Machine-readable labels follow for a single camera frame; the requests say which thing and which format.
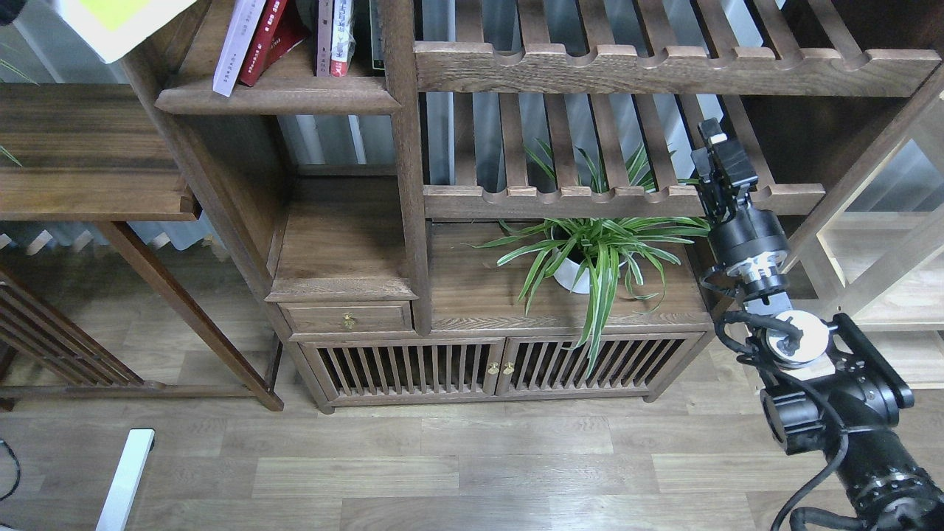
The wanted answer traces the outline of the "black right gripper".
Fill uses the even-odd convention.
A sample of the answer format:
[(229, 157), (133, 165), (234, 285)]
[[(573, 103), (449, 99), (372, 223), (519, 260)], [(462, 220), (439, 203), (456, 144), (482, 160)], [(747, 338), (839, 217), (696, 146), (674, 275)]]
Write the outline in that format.
[(779, 219), (753, 205), (758, 181), (741, 142), (727, 135), (718, 119), (698, 123), (704, 147), (693, 151), (695, 184), (710, 224), (709, 242), (717, 265), (707, 276), (779, 277), (788, 256), (788, 240)]

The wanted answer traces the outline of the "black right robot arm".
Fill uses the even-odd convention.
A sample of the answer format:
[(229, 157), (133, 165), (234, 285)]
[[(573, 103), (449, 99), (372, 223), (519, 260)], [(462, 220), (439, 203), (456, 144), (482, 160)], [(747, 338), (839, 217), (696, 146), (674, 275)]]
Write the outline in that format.
[(789, 299), (779, 219), (752, 203), (758, 181), (742, 144), (715, 119), (698, 125), (692, 158), (717, 263), (701, 277), (737, 299), (715, 323), (740, 363), (755, 367), (766, 420), (782, 449), (822, 451), (825, 468), (785, 502), (771, 528), (940, 530), (942, 491), (894, 433), (914, 405), (909, 386), (849, 316), (829, 322)]

